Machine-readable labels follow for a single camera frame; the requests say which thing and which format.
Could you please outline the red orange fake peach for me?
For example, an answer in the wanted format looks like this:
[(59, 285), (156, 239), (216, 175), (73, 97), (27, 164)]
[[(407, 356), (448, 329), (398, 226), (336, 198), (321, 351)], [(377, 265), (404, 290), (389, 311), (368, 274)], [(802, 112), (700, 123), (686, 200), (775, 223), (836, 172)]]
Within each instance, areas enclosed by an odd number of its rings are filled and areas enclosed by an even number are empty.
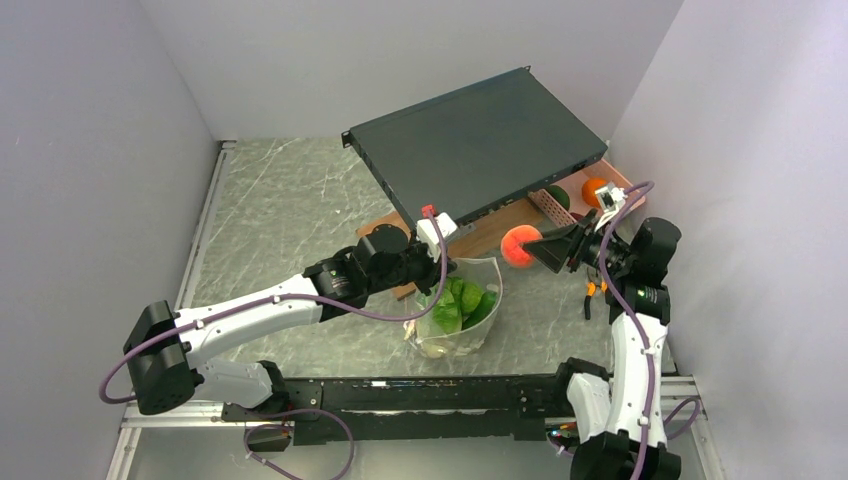
[(534, 257), (524, 250), (523, 245), (541, 238), (541, 232), (532, 225), (519, 225), (511, 228), (504, 234), (500, 242), (504, 261), (514, 268), (529, 268), (534, 263)]

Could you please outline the orange fake fruit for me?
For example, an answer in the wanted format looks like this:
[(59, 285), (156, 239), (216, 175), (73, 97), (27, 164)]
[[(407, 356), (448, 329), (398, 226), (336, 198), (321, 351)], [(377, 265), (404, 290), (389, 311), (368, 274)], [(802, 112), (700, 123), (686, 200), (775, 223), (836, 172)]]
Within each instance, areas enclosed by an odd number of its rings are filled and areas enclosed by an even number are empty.
[(607, 181), (600, 177), (588, 178), (581, 187), (581, 197), (586, 205), (591, 208), (600, 209), (600, 201), (596, 191), (607, 185)]

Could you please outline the clear zip top bag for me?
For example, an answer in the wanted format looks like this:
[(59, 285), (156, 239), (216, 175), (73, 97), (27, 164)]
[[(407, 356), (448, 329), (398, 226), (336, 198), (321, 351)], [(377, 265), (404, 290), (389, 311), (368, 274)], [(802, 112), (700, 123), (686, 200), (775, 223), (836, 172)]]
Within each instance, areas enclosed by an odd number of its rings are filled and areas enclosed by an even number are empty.
[(404, 325), (404, 340), (427, 358), (476, 352), (498, 318), (503, 279), (497, 260), (458, 259), (456, 265), (433, 309)]

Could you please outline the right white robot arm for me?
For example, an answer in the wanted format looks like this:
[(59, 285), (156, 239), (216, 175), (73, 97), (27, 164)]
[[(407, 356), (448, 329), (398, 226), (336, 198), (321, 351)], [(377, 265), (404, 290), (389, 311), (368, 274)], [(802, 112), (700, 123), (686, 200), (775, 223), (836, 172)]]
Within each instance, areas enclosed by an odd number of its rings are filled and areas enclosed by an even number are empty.
[(581, 266), (605, 276), (613, 339), (611, 371), (580, 359), (561, 367), (551, 388), (557, 411), (574, 415), (579, 443), (573, 479), (677, 479), (681, 458), (668, 449), (661, 410), (662, 352), (670, 323), (663, 284), (681, 239), (671, 222), (650, 217), (631, 242), (595, 227), (593, 215), (522, 243), (554, 273)]

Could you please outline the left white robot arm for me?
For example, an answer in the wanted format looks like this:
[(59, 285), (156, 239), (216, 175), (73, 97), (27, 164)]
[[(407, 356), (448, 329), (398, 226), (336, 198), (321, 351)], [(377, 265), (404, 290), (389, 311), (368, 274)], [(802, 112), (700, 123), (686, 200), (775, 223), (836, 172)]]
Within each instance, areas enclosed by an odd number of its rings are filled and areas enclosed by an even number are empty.
[(143, 415), (202, 399), (236, 404), (264, 420), (279, 417), (290, 401), (278, 366), (226, 361), (222, 353), (347, 313), (375, 318), (365, 309), (369, 298), (395, 287), (445, 291), (455, 266), (446, 250), (457, 230), (446, 214), (419, 220), (412, 236), (381, 224), (357, 244), (264, 290), (199, 308), (149, 304), (123, 346), (131, 401)]

